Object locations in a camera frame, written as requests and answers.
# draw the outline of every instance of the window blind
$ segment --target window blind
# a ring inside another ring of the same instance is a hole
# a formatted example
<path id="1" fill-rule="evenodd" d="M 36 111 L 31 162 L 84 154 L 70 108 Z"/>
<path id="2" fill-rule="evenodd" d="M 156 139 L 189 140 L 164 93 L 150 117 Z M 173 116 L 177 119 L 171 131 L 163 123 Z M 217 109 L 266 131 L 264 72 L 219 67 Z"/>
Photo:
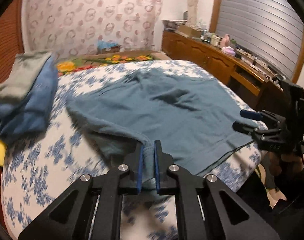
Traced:
<path id="1" fill-rule="evenodd" d="M 292 78 L 303 29 L 286 0 L 222 0 L 216 33 L 229 34 Z"/>

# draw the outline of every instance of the white and blue bedsheet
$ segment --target white and blue bedsheet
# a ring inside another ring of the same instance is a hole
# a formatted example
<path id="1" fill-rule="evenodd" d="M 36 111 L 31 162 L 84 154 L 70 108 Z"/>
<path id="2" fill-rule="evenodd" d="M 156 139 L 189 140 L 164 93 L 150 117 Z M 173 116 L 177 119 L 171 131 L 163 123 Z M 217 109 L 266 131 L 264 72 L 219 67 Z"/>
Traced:
<path id="1" fill-rule="evenodd" d="M 98 154 L 69 118 L 68 96 L 102 87 L 138 68 L 159 68 L 167 74 L 212 77 L 199 66 L 180 60 L 109 65 L 60 77 L 46 134 L 20 140 L 6 153 L 1 181 L 4 220 L 10 235 L 20 232 L 83 173 L 98 176 L 108 171 Z M 241 109 L 250 110 L 234 92 L 221 84 Z M 237 191 L 265 153 L 255 143 L 237 151 L 212 173 Z M 159 202 L 124 201 L 122 240 L 171 239 L 176 233 L 174 197 Z"/>

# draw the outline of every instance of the pink patterned curtain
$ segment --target pink patterned curtain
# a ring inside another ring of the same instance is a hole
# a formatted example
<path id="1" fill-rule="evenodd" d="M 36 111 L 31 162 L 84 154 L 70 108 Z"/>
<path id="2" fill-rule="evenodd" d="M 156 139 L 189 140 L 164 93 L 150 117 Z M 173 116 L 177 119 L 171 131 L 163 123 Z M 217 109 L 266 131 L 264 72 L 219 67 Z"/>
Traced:
<path id="1" fill-rule="evenodd" d="M 161 8 L 162 0 L 26 0 L 28 44 L 58 58 L 95 54 L 98 40 L 150 49 Z"/>

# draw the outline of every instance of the wooden headboard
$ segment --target wooden headboard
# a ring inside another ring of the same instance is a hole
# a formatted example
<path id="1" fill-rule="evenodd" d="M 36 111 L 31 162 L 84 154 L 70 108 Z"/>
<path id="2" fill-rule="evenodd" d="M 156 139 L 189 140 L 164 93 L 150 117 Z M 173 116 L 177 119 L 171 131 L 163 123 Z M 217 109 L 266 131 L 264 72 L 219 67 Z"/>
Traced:
<path id="1" fill-rule="evenodd" d="M 14 56 L 24 52 L 21 33 L 21 7 L 22 0 L 14 0 L 0 18 L 0 83 L 9 77 L 14 63 Z M 0 223 L 5 228 L 1 195 Z"/>

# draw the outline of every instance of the metal screw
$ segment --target metal screw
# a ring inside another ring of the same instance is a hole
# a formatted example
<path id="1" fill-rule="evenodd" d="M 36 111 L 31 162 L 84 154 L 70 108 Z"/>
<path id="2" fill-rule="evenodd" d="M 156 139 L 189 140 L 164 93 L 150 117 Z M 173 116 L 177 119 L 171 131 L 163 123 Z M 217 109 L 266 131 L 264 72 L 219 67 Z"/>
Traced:
<path id="1" fill-rule="evenodd" d="M 213 174 L 210 174 L 206 177 L 206 179 L 209 181 L 209 182 L 216 182 L 218 180 L 218 178 L 213 175 Z"/>
<path id="2" fill-rule="evenodd" d="M 91 178 L 91 176 L 89 174 L 83 174 L 80 177 L 81 181 L 83 181 L 83 182 L 89 181 L 90 178 Z"/>
<path id="3" fill-rule="evenodd" d="M 178 166 L 178 165 L 175 165 L 175 164 L 170 165 L 170 166 L 169 166 L 169 170 L 170 170 L 170 171 L 178 171 L 178 170 L 179 170 L 179 166 Z"/>
<path id="4" fill-rule="evenodd" d="M 126 171 L 128 168 L 129 168 L 129 166 L 126 165 L 126 164 L 121 164 L 121 165 L 119 166 L 119 170 L 120 170 L 120 171 Z"/>

